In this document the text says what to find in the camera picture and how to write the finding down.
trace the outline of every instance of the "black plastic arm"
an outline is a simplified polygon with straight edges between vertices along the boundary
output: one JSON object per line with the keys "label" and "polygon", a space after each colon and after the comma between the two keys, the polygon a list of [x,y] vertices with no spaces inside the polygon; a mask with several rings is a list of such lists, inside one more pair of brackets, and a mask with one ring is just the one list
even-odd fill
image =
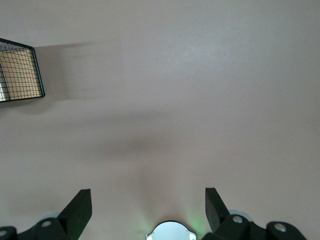
{"label": "black plastic arm", "polygon": [[43,219],[19,234],[13,226],[0,227],[0,240],[78,240],[91,216],[91,191],[83,189],[57,218]]}
{"label": "black plastic arm", "polygon": [[205,189],[205,213],[212,232],[202,240],[306,240],[293,225],[272,221],[266,229],[240,215],[230,215],[215,188]]}

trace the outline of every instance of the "black bracket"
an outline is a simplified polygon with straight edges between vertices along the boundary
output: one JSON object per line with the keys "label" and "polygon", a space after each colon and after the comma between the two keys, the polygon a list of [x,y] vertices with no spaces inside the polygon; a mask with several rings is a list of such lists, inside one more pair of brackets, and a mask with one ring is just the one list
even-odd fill
{"label": "black bracket", "polygon": [[78,240],[91,216],[91,191],[83,189],[57,218],[43,219],[19,234],[13,226],[0,227],[0,240]]}
{"label": "black bracket", "polygon": [[202,240],[306,240],[293,225],[272,221],[266,229],[240,215],[231,215],[215,188],[205,189],[205,214],[211,231]]}

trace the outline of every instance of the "wire mesh basket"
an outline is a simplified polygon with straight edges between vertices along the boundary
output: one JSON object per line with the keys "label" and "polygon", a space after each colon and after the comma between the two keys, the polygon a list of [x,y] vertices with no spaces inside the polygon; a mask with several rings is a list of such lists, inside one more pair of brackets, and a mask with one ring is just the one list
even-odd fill
{"label": "wire mesh basket", "polygon": [[0,38],[0,102],[44,96],[35,49]]}

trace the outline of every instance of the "black wire grid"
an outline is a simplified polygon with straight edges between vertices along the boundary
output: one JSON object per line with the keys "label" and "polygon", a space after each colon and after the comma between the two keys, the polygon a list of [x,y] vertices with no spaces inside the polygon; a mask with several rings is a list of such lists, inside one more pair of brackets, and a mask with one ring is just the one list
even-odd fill
{"label": "black wire grid", "polygon": [[0,38],[0,102],[44,96],[35,49]]}

